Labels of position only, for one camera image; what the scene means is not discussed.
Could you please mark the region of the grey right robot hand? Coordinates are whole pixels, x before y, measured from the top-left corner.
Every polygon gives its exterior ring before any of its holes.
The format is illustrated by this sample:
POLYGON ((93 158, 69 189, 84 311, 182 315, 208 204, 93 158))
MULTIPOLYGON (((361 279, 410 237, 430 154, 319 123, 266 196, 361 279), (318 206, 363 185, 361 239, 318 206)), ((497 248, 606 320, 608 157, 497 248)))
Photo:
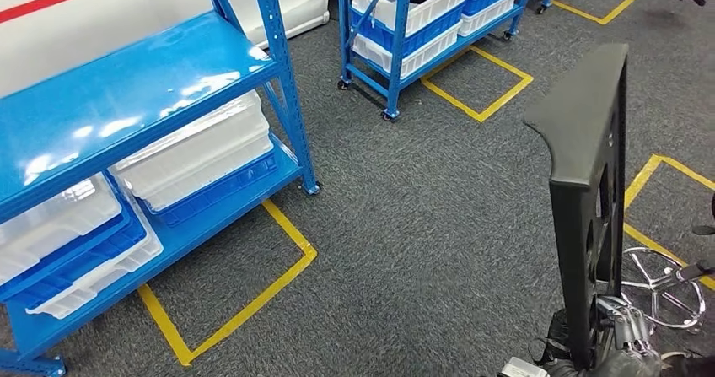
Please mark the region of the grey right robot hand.
POLYGON ((566 311, 560 309, 541 339, 545 348, 536 364, 550 376, 659 376, 661 357, 649 341, 644 313, 624 299, 608 295, 598 296, 596 308, 612 331, 612 344, 600 363, 591 369, 576 367, 574 351, 567 345, 571 329, 566 311))

